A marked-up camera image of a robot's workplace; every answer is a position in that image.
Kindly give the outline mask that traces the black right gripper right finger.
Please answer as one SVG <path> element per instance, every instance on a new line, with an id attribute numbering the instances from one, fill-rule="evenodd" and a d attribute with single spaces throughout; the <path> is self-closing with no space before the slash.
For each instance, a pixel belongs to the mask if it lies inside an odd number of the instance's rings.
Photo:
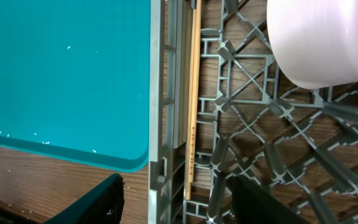
<path id="1" fill-rule="evenodd" d="M 231 204 L 240 224 L 308 224 L 243 175 L 234 179 Z"/>

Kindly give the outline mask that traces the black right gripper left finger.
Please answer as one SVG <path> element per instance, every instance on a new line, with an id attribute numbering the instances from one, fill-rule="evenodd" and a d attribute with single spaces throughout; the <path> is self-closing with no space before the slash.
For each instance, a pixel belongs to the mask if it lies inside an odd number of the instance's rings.
<path id="1" fill-rule="evenodd" d="M 45 224 L 120 224 L 124 202 L 123 178 L 112 174 Z"/>

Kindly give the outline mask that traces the wooden chopstick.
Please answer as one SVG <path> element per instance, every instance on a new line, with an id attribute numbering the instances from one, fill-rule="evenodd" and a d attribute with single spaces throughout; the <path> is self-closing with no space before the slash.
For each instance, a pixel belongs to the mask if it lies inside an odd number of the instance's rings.
<path id="1" fill-rule="evenodd" d="M 188 88 L 188 125 L 187 125 L 187 140 L 186 140 L 186 177 L 185 177 L 185 196 L 184 199 L 191 198 L 191 119 L 192 119 L 192 86 L 193 86 L 193 59 L 194 59 L 194 45 L 195 45 L 195 30 L 196 18 L 198 10 L 193 10 L 192 28 L 191 28 L 191 47 L 190 47 L 190 69 L 189 69 L 189 88 Z"/>
<path id="2" fill-rule="evenodd" d="M 191 119 L 191 177 L 190 181 L 193 182 L 194 166 L 195 166 L 195 142 L 196 142 L 196 118 L 198 106 L 198 82 L 199 82 L 199 66 L 200 66 L 200 28 L 201 28 L 201 10 L 202 1 L 195 1 L 195 9 L 198 10 L 196 18 L 195 30 L 195 45 L 194 45 L 194 59 L 193 59 L 193 88 L 192 88 L 192 119 Z"/>

